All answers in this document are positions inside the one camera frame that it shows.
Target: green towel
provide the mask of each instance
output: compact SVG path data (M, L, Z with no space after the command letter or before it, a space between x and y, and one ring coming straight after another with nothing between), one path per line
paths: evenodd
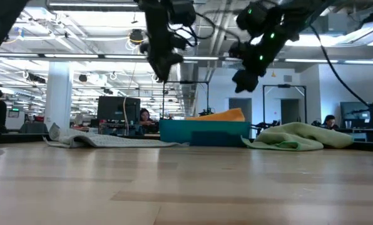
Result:
M354 142L353 137L348 134L301 122L266 129L253 143L244 138L242 141L254 149L283 151L319 150L324 148L324 144L333 148L344 148Z

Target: woman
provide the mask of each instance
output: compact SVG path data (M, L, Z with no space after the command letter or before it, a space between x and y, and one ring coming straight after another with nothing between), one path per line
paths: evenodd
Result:
M142 126L150 126L153 124L153 120L150 119L150 114L147 109L141 109L139 124Z
M337 125L335 125L335 116L333 115L328 115L325 117L323 126L326 129L338 129L339 128Z

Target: orange object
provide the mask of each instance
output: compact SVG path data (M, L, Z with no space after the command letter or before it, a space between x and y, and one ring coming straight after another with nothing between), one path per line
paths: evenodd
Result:
M233 122L245 122L245 116L243 116L240 108L230 109L225 112L216 113L208 116L200 117L187 117L186 120L194 121L233 121Z

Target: blue box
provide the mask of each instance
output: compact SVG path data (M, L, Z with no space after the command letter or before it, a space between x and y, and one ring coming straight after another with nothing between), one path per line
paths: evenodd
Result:
M161 120L160 139L191 146L244 147L249 138L249 122Z

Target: ceiling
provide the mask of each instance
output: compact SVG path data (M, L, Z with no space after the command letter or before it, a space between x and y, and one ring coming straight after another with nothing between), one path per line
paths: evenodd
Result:
M104 6L98 4L125 4L122 7ZM195 10L205 11L218 9L243 9L248 1L206 0L195 1ZM0 53L51 53L51 54L140 54L138 46L130 44L128 38L132 29L146 29L145 16L139 12L134 3L120 1L86 1L50 0L46 6L45 0L34 0L21 13L11 32L9 40L2 44ZM359 25L359 21L373 11L373 1L337 1L335 6L325 14L343 14L347 23L348 33ZM234 15L213 13L207 14L212 21L238 35L241 40L248 40L245 31L239 30ZM195 32L206 36L212 32L212 27L205 21L197 19ZM235 38L222 31L215 31L212 38L199 40L197 47L188 47L179 53L183 55L223 56L228 52ZM355 47L328 47L331 58L335 59L372 59L373 46L365 44ZM279 57L297 59L322 58L318 46L285 46ZM170 80L203 81L204 76L198 76L197 67L203 64L182 64L171 70ZM154 72L147 62L72 62L74 69L72 112L94 115L97 110L97 97L104 95L104 90L96 87L106 87L117 96L142 98L143 107L149 108L154 116L161 112L162 84L155 81ZM279 63L273 67L302 67L299 63ZM30 113L42 113L46 88L21 87L33 85L26 79L28 73L48 80L49 62L38 60L13 60L0 58L0 85L10 85L4 88L14 107L25 107ZM87 82L79 81L79 75L85 74ZM166 85L166 112L177 116L189 116L192 112L194 94L197 85L170 83Z

